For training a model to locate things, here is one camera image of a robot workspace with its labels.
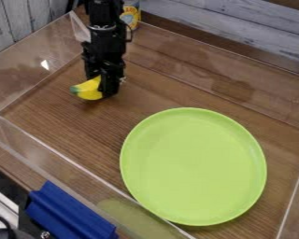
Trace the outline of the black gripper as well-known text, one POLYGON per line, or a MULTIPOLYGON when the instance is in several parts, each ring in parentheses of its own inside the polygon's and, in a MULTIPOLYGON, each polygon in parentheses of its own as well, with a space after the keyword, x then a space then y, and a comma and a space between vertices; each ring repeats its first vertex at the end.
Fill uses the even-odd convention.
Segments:
POLYGON ((92 79, 101 73, 98 91, 104 97, 118 92, 124 80, 124 61, 126 43, 126 24, 116 22, 106 25, 88 25, 90 40, 82 43, 85 77, 92 79))

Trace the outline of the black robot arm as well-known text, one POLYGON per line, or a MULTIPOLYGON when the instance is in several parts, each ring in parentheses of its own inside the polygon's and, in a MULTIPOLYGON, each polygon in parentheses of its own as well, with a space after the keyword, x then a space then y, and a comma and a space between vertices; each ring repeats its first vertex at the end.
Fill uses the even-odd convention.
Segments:
POLYGON ((82 43, 86 82, 77 95, 85 100, 100 100, 118 92, 124 78, 126 24, 120 18, 122 0, 84 0, 89 16, 86 29, 90 40, 82 43))

